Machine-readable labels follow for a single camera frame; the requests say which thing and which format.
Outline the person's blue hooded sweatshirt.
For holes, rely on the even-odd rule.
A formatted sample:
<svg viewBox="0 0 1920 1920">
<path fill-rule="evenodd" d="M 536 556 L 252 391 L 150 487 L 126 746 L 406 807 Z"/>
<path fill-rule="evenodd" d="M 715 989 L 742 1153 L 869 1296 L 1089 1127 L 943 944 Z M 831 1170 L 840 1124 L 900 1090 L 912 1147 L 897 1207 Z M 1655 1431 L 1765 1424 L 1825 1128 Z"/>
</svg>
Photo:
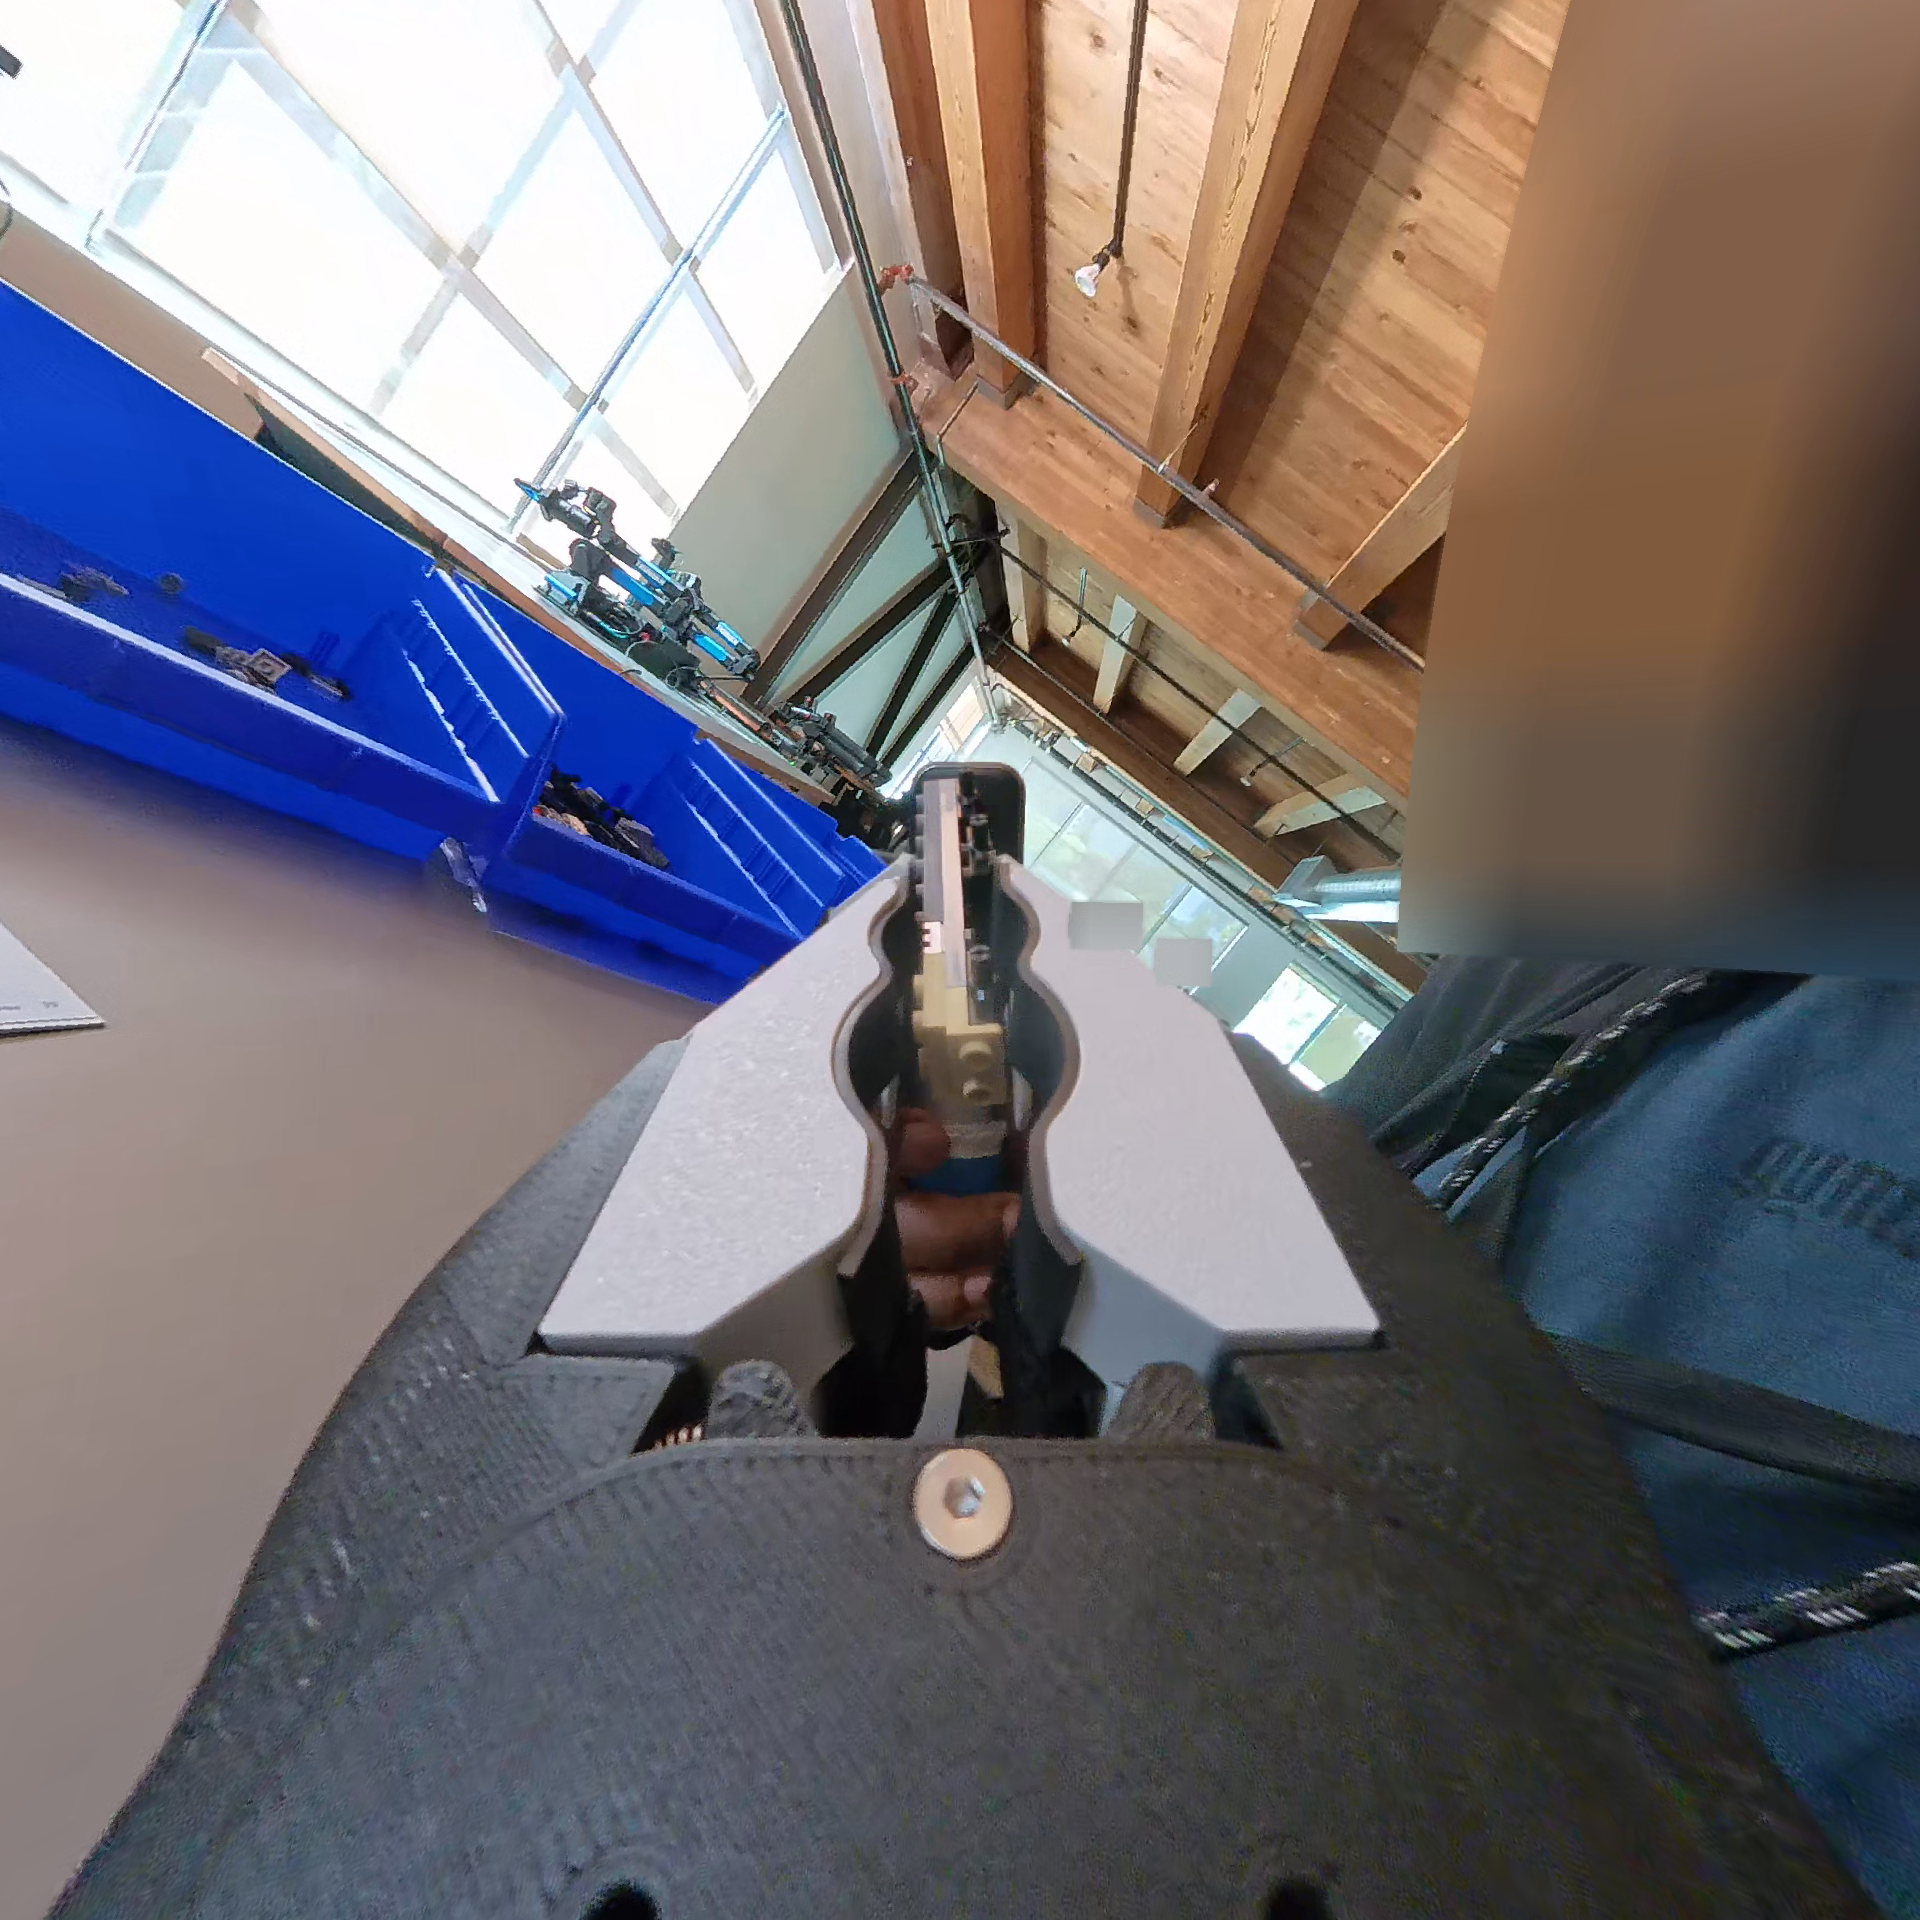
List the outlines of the person's blue hooded sweatshirt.
<svg viewBox="0 0 1920 1920">
<path fill-rule="evenodd" d="M 1454 957 L 1329 1096 L 1611 1405 L 1762 1745 L 1915 1915 L 1915 981 Z"/>
</svg>

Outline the blue black robot arms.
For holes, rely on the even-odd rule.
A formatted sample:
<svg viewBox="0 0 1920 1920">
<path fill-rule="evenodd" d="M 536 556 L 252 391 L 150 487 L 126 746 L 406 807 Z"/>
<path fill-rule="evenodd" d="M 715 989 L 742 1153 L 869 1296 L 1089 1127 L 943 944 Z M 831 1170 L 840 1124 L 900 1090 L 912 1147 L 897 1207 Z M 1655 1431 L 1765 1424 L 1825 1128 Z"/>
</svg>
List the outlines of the blue black robot arms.
<svg viewBox="0 0 1920 1920">
<path fill-rule="evenodd" d="M 540 602 L 585 624 L 628 658 L 665 647 L 662 673 L 682 682 L 689 673 L 715 669 L 721 680 L 754 680 L 761 656 L 704 602 L 703 580 L 680 566 L 680 547 L 648 542 L 648 556 L 617 531 L 617 501 L 581 482 L 531 487 L 522 475 L 517 494 L 570 535 L 568 562 L 544 572 Z"/>
</svg>

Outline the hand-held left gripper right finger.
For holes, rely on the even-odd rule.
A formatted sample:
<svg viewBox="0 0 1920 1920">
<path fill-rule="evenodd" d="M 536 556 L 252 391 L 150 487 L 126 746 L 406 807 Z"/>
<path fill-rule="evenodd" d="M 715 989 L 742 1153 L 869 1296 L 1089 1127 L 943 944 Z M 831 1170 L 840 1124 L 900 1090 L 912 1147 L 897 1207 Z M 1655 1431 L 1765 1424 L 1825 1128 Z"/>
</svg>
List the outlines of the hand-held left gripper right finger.
<svg viewBox="0 0 1920 1920">
<path fill-rule="evenodd" d="M 1065 1040 L 1028 1170 L 1075 1263 L 1065 1349 L 1103 1385 L 1174 1360 L 1373 1345 L 1382 1321 L 1265 1115 L 1233 1036 L 1191 999 L 1201 939 L 1124 948 L 1134 900 L 1017 876 L 1036 989 Z"/>
</svg>

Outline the grey tan toy brick assembly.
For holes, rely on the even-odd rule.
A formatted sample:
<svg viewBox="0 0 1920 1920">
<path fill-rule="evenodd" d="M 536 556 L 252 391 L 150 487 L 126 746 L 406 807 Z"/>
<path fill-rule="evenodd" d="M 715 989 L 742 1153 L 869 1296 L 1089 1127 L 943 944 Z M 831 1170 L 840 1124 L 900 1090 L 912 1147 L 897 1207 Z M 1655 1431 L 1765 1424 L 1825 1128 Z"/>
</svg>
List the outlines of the grey tan toy brick assembly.
<svg viewBox="0 0 1920 1920">
<path fill-rule="evenodd" d="M 912 985 L 912 1036 L 923 1103 L 956 1153 L 1009 1120 L 1012 1090 L 1003 989 L 988 948 L 994 855 L 987 804 L 956 768 L 916 783 L 920 962 Z"/>
</svg>

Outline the bright far windows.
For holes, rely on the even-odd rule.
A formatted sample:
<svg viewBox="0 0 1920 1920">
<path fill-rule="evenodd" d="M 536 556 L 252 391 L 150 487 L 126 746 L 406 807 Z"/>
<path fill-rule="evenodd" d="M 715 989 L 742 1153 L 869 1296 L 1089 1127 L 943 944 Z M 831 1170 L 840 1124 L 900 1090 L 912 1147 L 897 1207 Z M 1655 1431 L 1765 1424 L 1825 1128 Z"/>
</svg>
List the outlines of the bright far windows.
<svg viewBox="0 0 1920 1920">
<path fill-rule="evenodd" d="M 1026 793 L 1026 868 L 1068 900 L 1135 900 L 1140 959 L 1165 939 L 1204 939 L 1210 974 L 1187 996 L 1220 1024 L 1258 1038 L 1308 1090 L 1346 1078 L 1404 996 L 1363 967 L 1340 962 L 1326 944 L 1287 931 L 1252 900 L 1252 880 L 1233 878 L 1226 859 L 1155 804 L 1099 770 L 1075 770 L 1016 723 L 977 719 L 962 697 L 926 723 L 900 753 L 886 793 L 900 799 L 936 760 L 1000 760 L 1016 768 Z"/>
</svg>

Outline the person's right hand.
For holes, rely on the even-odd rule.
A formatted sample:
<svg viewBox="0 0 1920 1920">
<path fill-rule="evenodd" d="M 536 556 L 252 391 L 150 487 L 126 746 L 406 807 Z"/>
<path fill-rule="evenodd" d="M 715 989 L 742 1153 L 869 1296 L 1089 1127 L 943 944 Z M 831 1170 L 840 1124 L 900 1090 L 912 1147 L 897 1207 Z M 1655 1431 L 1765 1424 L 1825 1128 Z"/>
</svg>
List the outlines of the person's right hand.
<svg viewBox="0 0 1920 1920">
<path fill-rule="evenodd" d="M 891 1215 L 934 1341 L 988 1319 L 994 1271 L 1017 1225 L 1017 1188 L 1017 1159 L 1000 1127 L 949 1127 L 926 1107 L 897 1110 Z"/>
</svg>

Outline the large paned window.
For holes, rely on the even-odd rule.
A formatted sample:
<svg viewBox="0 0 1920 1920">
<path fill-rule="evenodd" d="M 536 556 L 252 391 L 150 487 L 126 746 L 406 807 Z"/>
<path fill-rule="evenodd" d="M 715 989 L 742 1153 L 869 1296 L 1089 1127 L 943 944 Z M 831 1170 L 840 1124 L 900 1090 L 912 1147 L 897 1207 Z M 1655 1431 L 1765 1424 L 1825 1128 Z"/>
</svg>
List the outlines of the large paned window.
<svg viewBox="0 0 1920 1920">
<path fill-rule="evenodd" d="M 3 181 L 503 535 L 665 535 L 842 275 L 754 3 L 3 3 Z"/>
</svg>

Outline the toy brick instruction booklet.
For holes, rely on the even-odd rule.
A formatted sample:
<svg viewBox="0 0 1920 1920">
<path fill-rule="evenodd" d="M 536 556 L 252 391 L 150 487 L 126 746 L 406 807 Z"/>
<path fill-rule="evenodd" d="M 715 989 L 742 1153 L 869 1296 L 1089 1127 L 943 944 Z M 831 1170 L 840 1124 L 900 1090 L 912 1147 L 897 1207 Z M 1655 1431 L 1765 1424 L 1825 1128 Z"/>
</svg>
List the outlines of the toy brick instruction booklet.
<svg viewBox="0 0 1920 1920">
<path fill-rule="evenodd" d="M 42 962 L 11 931 L 0 931 L 3 950 L 3 1040 L 58 1031 L 95 1031 L 104 1019 L 62 976 Z"/>
</svg>

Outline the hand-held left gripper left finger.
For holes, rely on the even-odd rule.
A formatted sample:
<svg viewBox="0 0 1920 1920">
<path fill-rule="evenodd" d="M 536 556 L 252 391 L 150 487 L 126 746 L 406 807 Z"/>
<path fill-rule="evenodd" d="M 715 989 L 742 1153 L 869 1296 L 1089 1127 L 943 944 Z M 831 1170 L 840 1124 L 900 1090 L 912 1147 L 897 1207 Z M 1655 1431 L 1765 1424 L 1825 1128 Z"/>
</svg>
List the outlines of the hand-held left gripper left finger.
<svg viewBox="0 0 1920 1920">
<path fill-rule="evenodd" d="M 840 1265 L 880 1198 L 847 1036 L 891 967 L 900 866 L 840 903 L 689 1036 L 547 1301 L 558 1355 L 772 1360 L 816 1386 L 852 1349 Z"/>
</svg>

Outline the silver air duct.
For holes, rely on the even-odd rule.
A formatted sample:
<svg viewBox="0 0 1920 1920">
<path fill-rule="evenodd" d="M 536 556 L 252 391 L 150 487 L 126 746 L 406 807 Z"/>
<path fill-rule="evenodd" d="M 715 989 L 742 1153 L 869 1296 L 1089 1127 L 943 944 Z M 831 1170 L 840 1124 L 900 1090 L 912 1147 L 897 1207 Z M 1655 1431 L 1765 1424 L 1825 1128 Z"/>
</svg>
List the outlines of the silver air duct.
<svg viewBox="0 0 1920 1920">
<path fill-rule="evenodd" d="M 1399 925 L 1399 866 L 1337 870 L 1331 859 L 1296 862 L 1274 898 L 1299 916 L 1331 925 Z"/>
</svg>

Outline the dark robot arms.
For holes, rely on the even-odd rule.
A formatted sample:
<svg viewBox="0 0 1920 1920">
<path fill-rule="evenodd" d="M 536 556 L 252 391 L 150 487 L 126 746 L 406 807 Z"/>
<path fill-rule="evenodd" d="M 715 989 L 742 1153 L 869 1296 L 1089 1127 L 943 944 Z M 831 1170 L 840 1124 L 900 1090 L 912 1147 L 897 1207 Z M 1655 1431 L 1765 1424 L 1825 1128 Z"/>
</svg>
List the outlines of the dark robot arms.
<svg viewBox="0 0 1920 1920">
<path fill-rule="evenodd" d="M 816 709 L 810 695 L 763 709 L 761 733 L 830 793 L 880 799 L 887 772 L 876 750 L 842 732 L 834 715 Z"/>
</svg>

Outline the heap of dark toy bricks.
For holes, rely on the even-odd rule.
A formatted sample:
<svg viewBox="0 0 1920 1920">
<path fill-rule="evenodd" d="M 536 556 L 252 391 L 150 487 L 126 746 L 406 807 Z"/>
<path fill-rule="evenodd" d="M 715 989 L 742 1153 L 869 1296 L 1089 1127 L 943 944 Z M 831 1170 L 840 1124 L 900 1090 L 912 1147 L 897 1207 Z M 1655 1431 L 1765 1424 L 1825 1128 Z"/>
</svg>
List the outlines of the heap of dark toy bricks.
<svg viewBox="0 0 1920 1920">
<path fill-rule="evenodd" d="M 536 804 L 536 819 L 570 829 L 609 853 L 621 853 L 645 868 L 670 870 L 670 859 L 656 837 L 621 804 L 605 799 L 589 783 L 547 770 Z"/>
</svg>

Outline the large blue plastic bin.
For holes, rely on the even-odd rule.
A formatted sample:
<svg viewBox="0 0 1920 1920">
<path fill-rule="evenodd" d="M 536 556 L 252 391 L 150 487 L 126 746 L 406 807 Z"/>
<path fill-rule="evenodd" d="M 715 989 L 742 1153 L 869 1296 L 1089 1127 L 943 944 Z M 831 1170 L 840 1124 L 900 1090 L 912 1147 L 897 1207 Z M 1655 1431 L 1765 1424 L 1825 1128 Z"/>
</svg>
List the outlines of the large blue plastic bin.
<svg viewBox="0 0 1920 1920">
<path fill-rule="evenodd" d="M 309 656 L 322 702 L 228 680 L 42 580 L 181 580 L 193 619 Z M 527 799 L 547 695 L 422 547 L 3 290 L 3 715 L 429 859 Z"/>
</svg>

